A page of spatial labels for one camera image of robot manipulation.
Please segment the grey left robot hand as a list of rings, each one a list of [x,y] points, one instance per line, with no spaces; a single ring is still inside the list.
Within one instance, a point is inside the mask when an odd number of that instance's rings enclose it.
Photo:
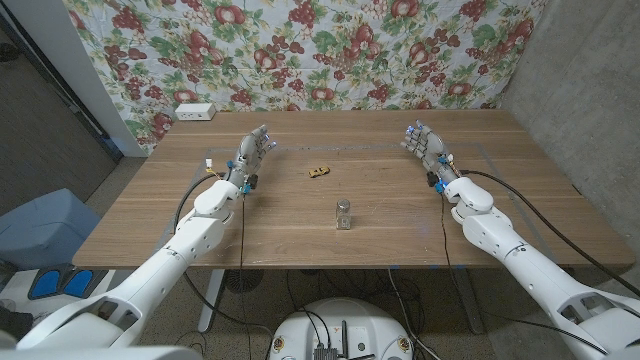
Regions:
[[[266,154],[276,145],[270,140],[267,126],[261,125],[242,139],[232,160],[232,170],[245,175],[256,174]]]

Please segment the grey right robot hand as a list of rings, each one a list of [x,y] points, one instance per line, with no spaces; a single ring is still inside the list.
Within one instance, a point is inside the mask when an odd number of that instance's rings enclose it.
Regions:
[[[426,170],[436,172],[448,156],[448,150],[442,139],[427,125],[419,120],[409,125],[405,132],[405,140],[400,145],[415,155]]]

